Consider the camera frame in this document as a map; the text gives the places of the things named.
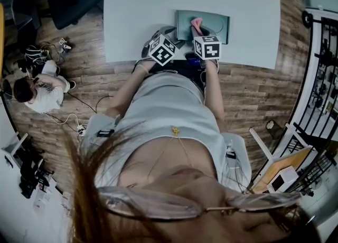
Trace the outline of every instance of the pink sponge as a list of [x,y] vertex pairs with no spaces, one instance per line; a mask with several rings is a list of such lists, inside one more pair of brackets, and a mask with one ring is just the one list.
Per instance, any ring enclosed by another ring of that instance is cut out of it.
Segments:
[[203,36],[203,33],[200,29],[200,26],[202,25],[202,21],[203,21],[203,19],[201,17],[197,17],[197,18],[195,18],[194,20],[191,21],[191,25],[195,27],[199,36]]

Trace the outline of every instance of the eyeglasses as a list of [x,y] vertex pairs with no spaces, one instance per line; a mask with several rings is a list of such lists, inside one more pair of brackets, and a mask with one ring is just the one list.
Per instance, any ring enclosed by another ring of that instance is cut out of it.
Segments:
[[149,219],[167,221],[194,219],[210,211],[266,212],[290,207],[301,198],[299,193],[240,194],[228,198],[227,207],[202,208],[186,198],[145,189],[105,186],[98,188],[98,192],[111,213],[137,218],[141,216],[135,211],[139,211]]

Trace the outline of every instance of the gold necklace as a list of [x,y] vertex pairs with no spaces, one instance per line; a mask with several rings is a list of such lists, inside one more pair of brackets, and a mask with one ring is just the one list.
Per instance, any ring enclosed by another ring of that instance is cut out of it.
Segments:
[[149,173],[148,173],[147,180],[149,179],[149,176],[150,176],[152,170],[154,169],[155,165],[157,164],[157,162],[159,161],[159,159],[162,157],[162,155],[164,154],[165,150],[167,149],[168,144],[169,144],[174,138],[178,138],[178,139],[179,139],[180,144],[181,144],[181,146],[182,146],[182,148],[183,148],[183,151],[184,151],[184,153],[185,153],[186,159],[189,161],[190,166],[192,166],[192,167],[194,168],[194,165],[192,165],[192,163],[191,163],[191,161],[190,161],[190,159],[189,159],[189,157],[188,157],[188,154],[187,154],[187,152],[186,152],[186,150],[185,150],[185,147],[184,147],[184,145],[183,145],[181,139],[179,138],[180,129],[179,129],[178,127],[172,127],[172,131],[173,131],[174,137],[172,137],[169,141],[167,141],[167,142],[165,143],[164,148],[163,148],[161,154],[158,156],[158,158],[156,159],[154,165],[152,166],[152,168],[150,169],[150,171],[149,171]]

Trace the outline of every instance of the white table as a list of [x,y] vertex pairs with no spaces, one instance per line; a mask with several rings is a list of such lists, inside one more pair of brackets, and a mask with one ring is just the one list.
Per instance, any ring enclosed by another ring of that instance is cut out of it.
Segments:
[[[280,0],[105,0],[106,61],[141,58],[143,44],[163,25],[175,25],[176,10],[230,16],[229,44],[221,62],[275,68]],[[175,59],[184,59],[185,46]]]

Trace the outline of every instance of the white cube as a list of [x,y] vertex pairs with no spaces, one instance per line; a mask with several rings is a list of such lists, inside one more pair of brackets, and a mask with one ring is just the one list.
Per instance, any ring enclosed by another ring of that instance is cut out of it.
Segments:
[[284,192],[298,178],[298,174],[292,166],[280,170],[269,182],[267,189],[270,193]]
[[160,35],[150,43],[149,56],[164,66],[175,56],[176,46],[164,35]]
[[203,60],[220,59],[222,42],[219,36],[194,37],[194,51]]

